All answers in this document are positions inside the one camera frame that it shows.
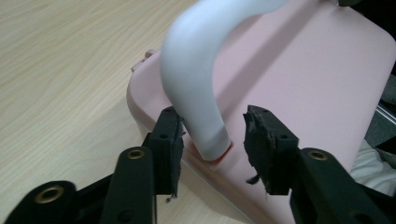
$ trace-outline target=white plastic pipe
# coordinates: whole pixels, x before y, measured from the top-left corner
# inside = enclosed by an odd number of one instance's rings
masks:
[[[222,43],[240,22],[286,2],[201,0],[172,24],[161,54],[163,89],[204,160],[216,160],[231,144],[212,87]]]

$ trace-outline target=pink surface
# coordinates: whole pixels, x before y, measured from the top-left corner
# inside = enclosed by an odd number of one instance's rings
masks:
[[[152,130],[170,105],[160,53],[136,68],[127,91],[136,121]],[[331,152],[350,169],[396,58],[393,38],[350,8],[290,0],[243,22],[217,58],[213,82],[233,148],[219,165],[202,161],[186,136],[183,159],[254,222],[292,223],[289,197],[265,195],[243,148],[248,105],[270,109],[300,148]]]

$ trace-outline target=wooden table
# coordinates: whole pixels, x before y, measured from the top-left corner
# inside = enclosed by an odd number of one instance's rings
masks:
[[[141,144],[125,100],[130,68],[193,2],[0,2],[0,222],[31,189],[81,189]],[[169,204],[159,198],[160,223],[240,223],[187,186]]]

